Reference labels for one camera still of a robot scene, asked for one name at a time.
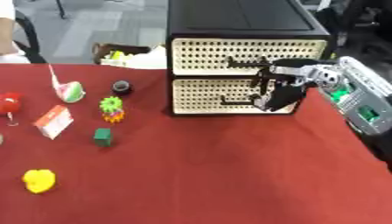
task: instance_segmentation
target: toy object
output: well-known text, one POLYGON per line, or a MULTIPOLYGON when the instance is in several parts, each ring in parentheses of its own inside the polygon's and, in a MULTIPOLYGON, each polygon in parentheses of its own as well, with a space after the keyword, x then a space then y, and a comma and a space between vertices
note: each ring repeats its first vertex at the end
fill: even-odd
POLYGON ((50 170, 29 170, 22 177, 31 193, 44 193, 56 183, 56 175, 50 170))
POLYGON ((20 110, 21 94, 16 93, 6 93, 0 94, 0 116, 8 116, 9 126, 17 126, 18 123, 13 119, 13 113, 16 113, 20 110))
POLYGON ((53 140, 73 121, 74 119, 68 108, 57 105, 39 118, 34 123, 34 126, 36 126, 44 136, 53 140))
POLYGON ((126 80, 119 80, 113 84, 112 91, 115 95, 125 96, 132 92, 132 86, 126 80))
POLYGON ((112 143, 110 129, 97 129, 94 135, 95 144, 101 147, 109 147, 112 143))
POLYGON ((63 102, 67 102, 67 103, 78 102, 84 97, 86 93, 83 91, 83 86, 81 85, 80 82, 71 81, 66 84, 60 84, 51 65, 49 65, 49 70, 52 74, 52 86, 56 91, 57 96, 63 102))
POLYGON ((103 112, 103 120, 108 123, 119 123, 125 117, 123 101, 118 97, 110 96, 103 99, 100 108, 103 112))

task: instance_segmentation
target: chair leg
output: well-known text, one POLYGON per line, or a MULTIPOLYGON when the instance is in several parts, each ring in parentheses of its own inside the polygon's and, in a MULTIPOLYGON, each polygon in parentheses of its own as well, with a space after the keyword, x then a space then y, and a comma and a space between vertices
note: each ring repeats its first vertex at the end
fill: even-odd
POLYGON ((66 19, 66 12, 64 11, 63 4, 61 3, 61 0, 56 0, 57 6, 59 7, 59 16, 62 19, 66 19))

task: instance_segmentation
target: yellow duck toy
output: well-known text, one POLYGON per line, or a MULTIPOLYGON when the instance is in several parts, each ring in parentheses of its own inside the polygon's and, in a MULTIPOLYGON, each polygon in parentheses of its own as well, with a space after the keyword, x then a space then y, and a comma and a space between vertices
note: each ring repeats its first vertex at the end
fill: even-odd
POLYGON ((22 180, 31 193, 44 193, 54 186, 56 175, 50 170, 29 170, 22 180))

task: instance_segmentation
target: black ring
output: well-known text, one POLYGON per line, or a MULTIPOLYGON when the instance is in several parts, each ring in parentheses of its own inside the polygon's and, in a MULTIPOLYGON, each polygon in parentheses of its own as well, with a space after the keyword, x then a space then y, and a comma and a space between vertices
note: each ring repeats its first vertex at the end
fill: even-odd
POLYGON ((112 91, 115 95, 129 95, 132 92, 132 86, 126 80, 119 80, 113 84, 112 91))

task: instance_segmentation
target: green block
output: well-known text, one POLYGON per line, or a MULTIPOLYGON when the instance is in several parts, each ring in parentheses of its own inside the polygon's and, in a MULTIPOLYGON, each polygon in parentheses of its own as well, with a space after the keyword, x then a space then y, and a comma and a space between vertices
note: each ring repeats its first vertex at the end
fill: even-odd
POLYGON ((95 131, 94 141, 98 146, 109 147, 112 143, 112 134, 110 129, 97 129, 95 131))

